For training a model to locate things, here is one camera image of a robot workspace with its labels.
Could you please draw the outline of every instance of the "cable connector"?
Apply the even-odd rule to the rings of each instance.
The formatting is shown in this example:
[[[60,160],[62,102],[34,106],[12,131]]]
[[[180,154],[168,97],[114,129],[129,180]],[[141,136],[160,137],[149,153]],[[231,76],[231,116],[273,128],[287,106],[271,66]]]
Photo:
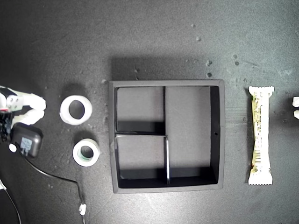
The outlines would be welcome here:
[[[0,190],[6,190],[7,188],[4,186],[4,184],[2,183],[1,179],[0,179]]]
[[[84,216],[86,213],[86,204],[81,204],[79,207],[80,215]]]

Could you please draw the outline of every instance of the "white wrapper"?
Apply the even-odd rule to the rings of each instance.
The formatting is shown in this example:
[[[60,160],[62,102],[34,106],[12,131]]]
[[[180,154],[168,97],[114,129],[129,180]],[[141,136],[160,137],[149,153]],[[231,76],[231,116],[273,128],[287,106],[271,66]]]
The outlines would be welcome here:
[[[274,87],[249,87],[252,99],[252,115],[254,127],[254,150],[252,169],[248,184],[272,184],[270,159],[269,159],[269,98],[274,92]]]

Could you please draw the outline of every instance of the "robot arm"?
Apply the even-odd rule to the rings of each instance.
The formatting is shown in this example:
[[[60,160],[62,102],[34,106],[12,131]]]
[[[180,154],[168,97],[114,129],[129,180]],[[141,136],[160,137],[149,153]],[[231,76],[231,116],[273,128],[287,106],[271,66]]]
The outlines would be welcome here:
[[[15,112],[23,109],[23,106],[30,106],[32,110],[12,120],[11,127],[21,122],[26,125],[33,125],[44,117],[46,101],[33,93],[24,93],[0,86],[0,111]]]

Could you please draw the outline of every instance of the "black divided tray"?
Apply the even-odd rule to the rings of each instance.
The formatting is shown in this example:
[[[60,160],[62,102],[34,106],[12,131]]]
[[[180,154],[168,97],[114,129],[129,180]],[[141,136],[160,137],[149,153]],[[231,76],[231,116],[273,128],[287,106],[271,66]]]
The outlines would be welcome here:
[[[222,188],[223,81],[114,81],[109,85],[114,193]]]

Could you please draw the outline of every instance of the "tape roll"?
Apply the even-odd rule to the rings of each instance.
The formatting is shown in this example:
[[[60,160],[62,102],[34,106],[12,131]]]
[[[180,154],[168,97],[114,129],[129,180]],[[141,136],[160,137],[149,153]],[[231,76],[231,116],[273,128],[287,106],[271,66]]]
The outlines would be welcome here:
[[[93,151],[93,157],[87,158],[82,155],[81,148],[83,146],[88,146]],[[79,141],[73,149],[73,158],[77,164],[83,167],[90,167],[98,161],[100,156],[100,147],[95,140],[83,139]]]
[[[76,119],[72,117],[70,114],[70,105],[75,100],[81,102],[85,109],[84,115],[80,119]],[[61,117],[61,120],[67,124],[81,125],[90,118],[92,112],[93,112],[93,106],[86,97],[73,95],[64,99],[64,101],[60,106],[59,115]]]

